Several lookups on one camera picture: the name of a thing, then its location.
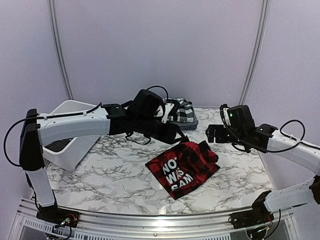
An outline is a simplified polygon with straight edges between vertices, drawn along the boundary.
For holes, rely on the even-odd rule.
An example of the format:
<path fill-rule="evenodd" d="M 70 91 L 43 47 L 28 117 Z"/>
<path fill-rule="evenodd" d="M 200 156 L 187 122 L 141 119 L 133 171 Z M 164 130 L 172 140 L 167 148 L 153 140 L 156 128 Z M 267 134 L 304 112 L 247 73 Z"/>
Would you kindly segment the red black plaid shirt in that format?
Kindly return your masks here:
<path fill-rule="evenodd" d="M 204 140 L 176 144 L 145 164 L 167 193 L 177 200 L 204 184 L 219 169 L 219 156 Z"/>

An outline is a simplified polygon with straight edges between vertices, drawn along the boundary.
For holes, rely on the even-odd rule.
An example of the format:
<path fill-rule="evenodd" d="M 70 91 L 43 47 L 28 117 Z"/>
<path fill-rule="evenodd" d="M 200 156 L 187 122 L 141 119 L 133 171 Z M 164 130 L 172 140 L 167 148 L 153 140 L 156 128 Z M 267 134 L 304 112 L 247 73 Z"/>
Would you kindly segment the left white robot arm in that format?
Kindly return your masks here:
<path fill-rule="evenodd" d="M 130 136 L 133 133 L 173 145 L 185 135 L 178 125 L 167 122 L 167 113 L 167 104 L 149 89 L 141 89 L 133 100 L 123 104 L 99 103 L 82 112 L 52 115 L 30 109 L 22 119 L 19 165 L 37 197 L 38 216 L 53 223 L 60 222 L 65 216 L 58 207 L 45 169 L 44 145 L 76 137 Z"/>

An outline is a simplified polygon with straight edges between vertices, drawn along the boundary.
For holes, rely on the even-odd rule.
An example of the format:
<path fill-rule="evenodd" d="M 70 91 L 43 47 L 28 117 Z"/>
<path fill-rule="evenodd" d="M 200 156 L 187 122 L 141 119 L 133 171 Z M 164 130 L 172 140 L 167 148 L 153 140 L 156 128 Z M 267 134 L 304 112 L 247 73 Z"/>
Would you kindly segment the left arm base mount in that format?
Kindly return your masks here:
<path fill-rule="evenodd" d="M 47 212 L 45 215 L 43 215 L 40 212 L 37 212 L 36 218 L 55 224 L 56 226 L 62 227 L 72 227 L 76 228 L 78 225 L 80 213 L 78 211 L 73 210 L 67 210 L 59 208 L 58 212 Z"/>

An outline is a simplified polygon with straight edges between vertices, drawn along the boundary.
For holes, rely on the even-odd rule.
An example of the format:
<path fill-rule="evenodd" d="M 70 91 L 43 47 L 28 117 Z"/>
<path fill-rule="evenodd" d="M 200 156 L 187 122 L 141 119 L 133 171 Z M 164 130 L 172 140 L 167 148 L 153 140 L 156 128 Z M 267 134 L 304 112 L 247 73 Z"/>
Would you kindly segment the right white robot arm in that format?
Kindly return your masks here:
<path fill-rule="evenodd" d="M 284 133 L 283 128 L 269 124 L 255 125 L 247 105 L 219 108 L 222 123 L 208 125 L 205 134 L 210 143 L 229 143 L 234 148 L 243 146 L 242 152 L 252 149 L 273 154 L 296 163 L 314 173 L 311 179 L 294 186 L 261 193 L 251 209 L 233 213 L 230 221 L 239 228 L 245 224 L 260 224 L 272 220 L 273 213 L 287 208 L 320 203 L 320 148 L 307 143 L 304 137 Z"/>

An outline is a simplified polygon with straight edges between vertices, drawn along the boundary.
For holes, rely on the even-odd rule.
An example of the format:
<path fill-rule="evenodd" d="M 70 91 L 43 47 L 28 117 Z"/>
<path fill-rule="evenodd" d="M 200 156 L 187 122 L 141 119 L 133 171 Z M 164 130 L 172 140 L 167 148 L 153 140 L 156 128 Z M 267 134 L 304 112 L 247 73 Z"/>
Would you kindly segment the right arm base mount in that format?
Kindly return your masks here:
<path fill-rule="evenodd" d="M 247 210 L 232 213 L 228 218 L 228 222 L 234 229 L 241 229 L 272 222 L 274 219 L 272 213 L 267 212 L 266 214 L 262 214 L 259 212 L 254 213 L 253 210 Z"/>

